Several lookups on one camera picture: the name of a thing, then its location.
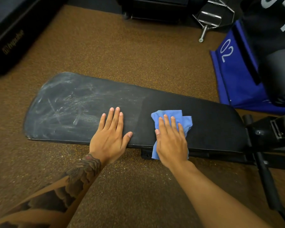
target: person's right hand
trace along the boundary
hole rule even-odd
[[[182,125],[178,124],[179,131],[176,128],[175,117],[171,117],[171,125],[167,115],[164,120],[159,118],[159,130],[155,130],[156,151],[163,165],[171,170],[187,161],[188,146]]]

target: forearm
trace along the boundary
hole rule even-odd
[[[0,227],[67,227],[106,162],[87,154],[55,182],[47,184],[2,218]]]
[[[268,228],[262,219],[204,176],[190,161],[171,169],[205,228]]]

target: black metal frame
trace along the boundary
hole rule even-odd
[[[285,153],[285,150],[277,149],[285,147],[285,116],[280,118],[269,116],[254,122],[252,115],[244,115],[243,121],[247,131],[247,148],[243,153],[189,151],[189,156],[257,166],[269,208],[278,211],[285,221],[285,208],[269,170],[269,168],[285,170],[285,155],[268,153]],[[141,156],[151,159],[152,149],[141,149]]]

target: tattooed arm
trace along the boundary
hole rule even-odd
[[[67,227],[101,170],[116,161],[132,136],[122,138],[123,114],[111,108],[90,142],[90,152],[55,182],[47,184],[0,218],[0,228]]]

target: person's left hand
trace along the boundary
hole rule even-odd
[[[103,165],[116,161],[125,152],[125,148],[133,133],[128,132],[122,137],[123,113],[120,108],[111,108],[107,120],[102,114],[99,127],[90,142],[90,154]]]

